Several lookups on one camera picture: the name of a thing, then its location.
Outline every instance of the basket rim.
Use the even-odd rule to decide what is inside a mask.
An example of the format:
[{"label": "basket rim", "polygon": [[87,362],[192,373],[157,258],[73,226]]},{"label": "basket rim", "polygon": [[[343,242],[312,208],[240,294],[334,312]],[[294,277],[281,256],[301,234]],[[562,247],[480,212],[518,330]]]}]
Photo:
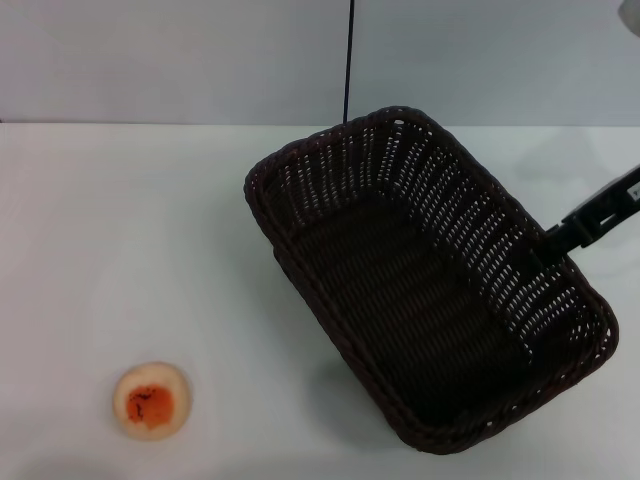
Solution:
[{"label": "basket rim", "polygon": [[[356,371],[361,382],[365,384],[370,395],[378,403],[385,417],[387,417],[387,421],[398,435],[406,443],[420,450],[438,454],[454,453],[465,450],[481,440],[496,435],[507,426],[537,410],[540,406],[600,368],[616,350],[618,344],[618,322],[606,300],[591,287],[571,258],[565,256],[560,266],[561,272],[573,280],[576,289],[579,289],[592,308],[598,310],[608,322],[610,344],[607,350],[601,353],[599,361],[594,359],[594,349],[599,345],[599,342],[595,342],[594,347],[583,351],[583,354],[574,362],[573,367],[567,369],[567,371],[556,372],[537,382],[531,382],[528,385],[529,388],[515,392],[517,393],[515,396],[513,395],[514,392],[511,392],[512,396],[508,398],[509,402],[507,403],[521,406],[516,411],[511,408],[507,411],[505,398],[500,397],[483,405],[482,415],[468,419],[465,424],[454,423],[433,426],[425,424],[418,419],[395,392],[393,386],[377,371],[367,346],[341,320],[339,311],[334,306],[331,297],[324,291],[314,272],[307,267],[291,238],[280,227],[270,206],[265,202],[265,186],[269,185],[273,175],[280,168],[328,145],[340,143],[344,138],[359,134],[365,129],[375,128],[397,120],[414,123],[446,140],[449,148],[456,150],[455,153],[458,154],[459,161],[473,175],[474,180],[485,187],[492,200],[505,210],[512,221],[522,227],[523,231],[526,232],[525,235],[529,235],[533,241],[539,241],[544,238],[546,232],[538,222],[450,132],[422,111],[409,107],[383,108],[367,116],[285,145],[280,150],[258,162],[251,169],[245,179],[245,198],[262,231],[273,244],[279,262],[285,263],[301,276],[297,280],[302,285],[294,282],[296,287],[299,290],[302,288],[310,295],[314,295],[322,304],[321,306],[326,315],[323,315],[323,318],[320,318],[319,315],[316,315],[316,317],[318,317],[331,340],[337,344],[336,346],[349,366]],[[309,303],[309,299],[304,294],[303,297]]]}]

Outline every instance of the dark brown wicker basket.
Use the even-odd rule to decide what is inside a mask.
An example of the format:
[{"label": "dark brown wicker basket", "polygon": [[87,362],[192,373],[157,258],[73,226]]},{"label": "dark brown wicker basket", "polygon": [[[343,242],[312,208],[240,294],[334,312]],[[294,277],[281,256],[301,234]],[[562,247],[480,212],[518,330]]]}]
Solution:
[{"label": "dark brown wicker basket", "polygon": [[607,303],[447,131],[388,108],[294,142],[249,173],[275,257],[400,438],[448,454],[598,369]]}]

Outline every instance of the black cable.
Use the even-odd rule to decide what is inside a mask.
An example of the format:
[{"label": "black cable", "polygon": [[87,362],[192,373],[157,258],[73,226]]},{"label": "black cable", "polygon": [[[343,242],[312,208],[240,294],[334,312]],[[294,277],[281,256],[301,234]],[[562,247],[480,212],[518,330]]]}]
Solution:
[{"label": "black cable", "polygon": [[342,123],[347,123],[349,114],[349,86],[351,83],[351,51],[353,50],[353,16],[355,0],[349,0],[349,36],[347,37],[347,68],[344,79],[344,109],[342,110]]}]

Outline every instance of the white table surface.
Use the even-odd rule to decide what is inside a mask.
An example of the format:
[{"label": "white table surface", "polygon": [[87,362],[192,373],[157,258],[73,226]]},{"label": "white table surface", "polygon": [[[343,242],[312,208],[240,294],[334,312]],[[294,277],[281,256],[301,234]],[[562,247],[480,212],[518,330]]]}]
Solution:
[{"label": "white table surface", "polygon": [[[621,327],[595,375],[462,454],[401,443],[245,204],[255,162],[317,128],[0,125],[0,478],[640,477],[640,218],[574,258]],[[638,161],[640,129],[455,128],[545,227]],[[164,360],[190,420],[125,438],[114,383]]]}]

